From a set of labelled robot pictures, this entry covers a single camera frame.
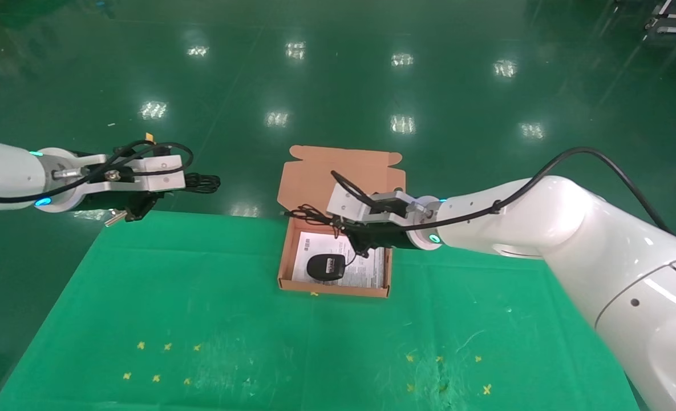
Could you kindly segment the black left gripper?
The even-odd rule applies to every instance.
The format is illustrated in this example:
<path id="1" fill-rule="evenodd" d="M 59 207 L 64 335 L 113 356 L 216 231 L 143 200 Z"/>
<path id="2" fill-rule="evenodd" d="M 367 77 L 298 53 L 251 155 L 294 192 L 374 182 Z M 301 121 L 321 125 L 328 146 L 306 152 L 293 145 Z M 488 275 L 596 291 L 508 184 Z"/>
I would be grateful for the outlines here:
<path id="1" fill-rule="evenodd" d="M 80 210 L 116 209 L 126 211 L 126 222 L 140 221 L 158 200 L 165 197 L 162 192 L 148 191 L 107 191 L 89 194 L 80 202 Z"/>

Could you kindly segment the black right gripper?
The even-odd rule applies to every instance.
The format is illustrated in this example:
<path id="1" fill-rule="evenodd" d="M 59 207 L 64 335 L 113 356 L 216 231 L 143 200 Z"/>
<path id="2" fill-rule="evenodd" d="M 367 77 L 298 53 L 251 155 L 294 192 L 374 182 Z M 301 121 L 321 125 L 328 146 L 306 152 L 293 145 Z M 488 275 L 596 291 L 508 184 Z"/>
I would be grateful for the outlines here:
<path id="1" fill-rule="evenodd" d="M 372 249 L 415 249 L 407 232 L 396 231 L 394 224 L 367 224 L 353 227 L 349 243 L 356 257 L 368 258 Z"/>

